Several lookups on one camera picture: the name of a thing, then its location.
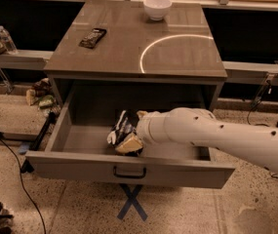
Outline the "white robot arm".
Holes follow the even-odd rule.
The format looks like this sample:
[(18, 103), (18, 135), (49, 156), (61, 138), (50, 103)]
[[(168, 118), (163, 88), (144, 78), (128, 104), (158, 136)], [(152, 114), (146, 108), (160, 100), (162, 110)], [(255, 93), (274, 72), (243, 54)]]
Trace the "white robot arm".
[(139, 111), (135, 116), (124, 110), (107, 142), (122, 154), (165, 142), (212, 147), (278, 175), (278, 128), (222, 122), (201, 108)]

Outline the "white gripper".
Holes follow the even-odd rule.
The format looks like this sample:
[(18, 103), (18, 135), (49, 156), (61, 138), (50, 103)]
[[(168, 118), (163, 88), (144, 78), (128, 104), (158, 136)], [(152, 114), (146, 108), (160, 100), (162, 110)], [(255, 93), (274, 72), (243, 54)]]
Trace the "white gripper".
[(130, 152), (137, 152), (143, 148), (142, 142), (145, 144), (152, 144), (169, 140), (164, 127), (165, 118), (167, 116), (166, 113), (139, 110), (137, 115), (139, 117), (137, 135), (134, 133), (128, 134), (125, 139), (115, 147), (118, 153), (127, 154)]

